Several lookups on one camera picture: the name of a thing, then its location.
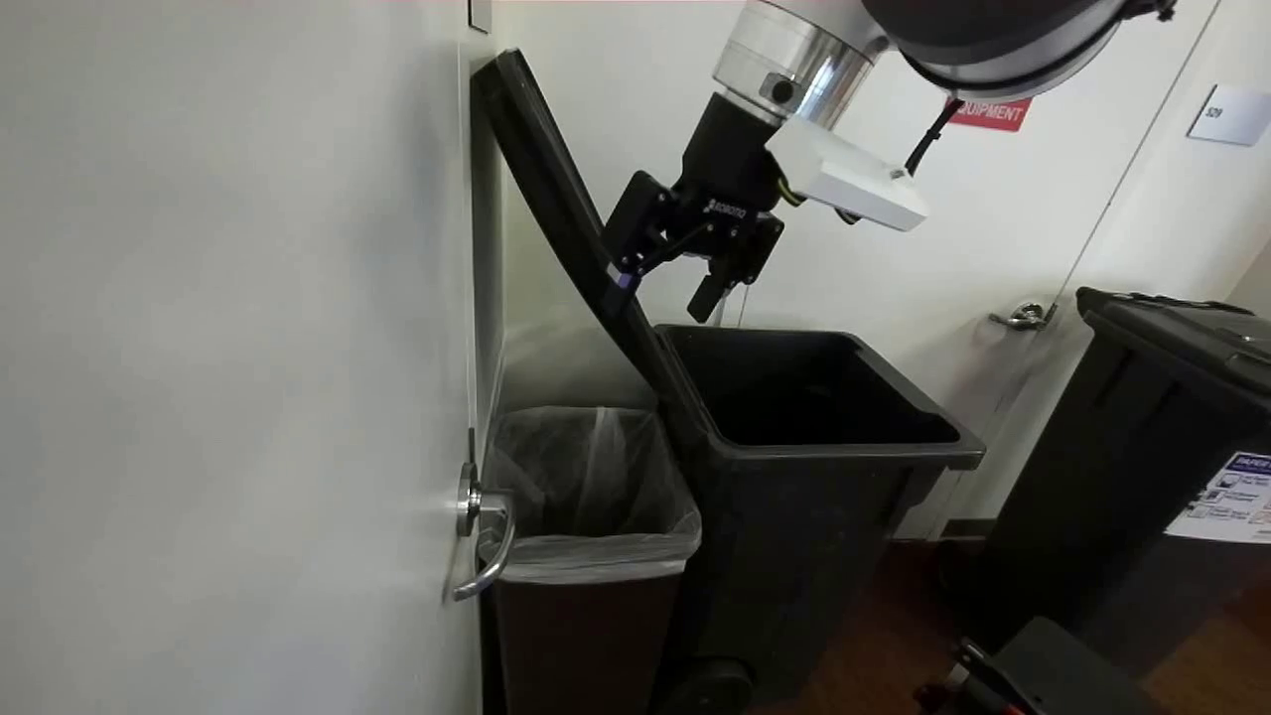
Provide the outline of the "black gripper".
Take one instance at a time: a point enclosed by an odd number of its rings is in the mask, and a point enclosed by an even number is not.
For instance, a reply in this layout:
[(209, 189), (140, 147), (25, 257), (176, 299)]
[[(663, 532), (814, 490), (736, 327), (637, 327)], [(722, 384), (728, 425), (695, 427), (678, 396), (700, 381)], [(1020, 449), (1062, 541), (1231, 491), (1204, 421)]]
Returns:
[(772, 121), (740, 103), (712, 96), (671, 186), (637, 170), (603, 225), (609, 276), (637, 294), (641, 282), (678, 255), (712, 257), (689, 315), (706, 323), (740, 287), (755, 282), (773, 249), (781, 221), (777, 165), (768, 149)]

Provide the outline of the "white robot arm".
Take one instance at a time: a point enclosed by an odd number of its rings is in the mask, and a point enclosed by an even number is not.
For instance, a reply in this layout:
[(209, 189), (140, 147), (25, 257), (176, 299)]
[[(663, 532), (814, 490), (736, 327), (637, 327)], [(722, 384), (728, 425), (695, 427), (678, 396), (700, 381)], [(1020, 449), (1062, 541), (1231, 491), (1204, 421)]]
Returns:
[[(706, 276), (689, 315), (702, 323), (768, 264), (781, 235), (777, 201), (912, 230), (930, 213), (912, 173), (963, 108), (1063, 83), (1140, 16), (1169, 22), (1174, 0), (748, 0), (678, 178), (663, 186), (637, 170), (603, 225), (603, 311), (624, 315), (652, 271), (700, 255)], [(838, 133), (885, 53), (947, 96), (900, 164)]]

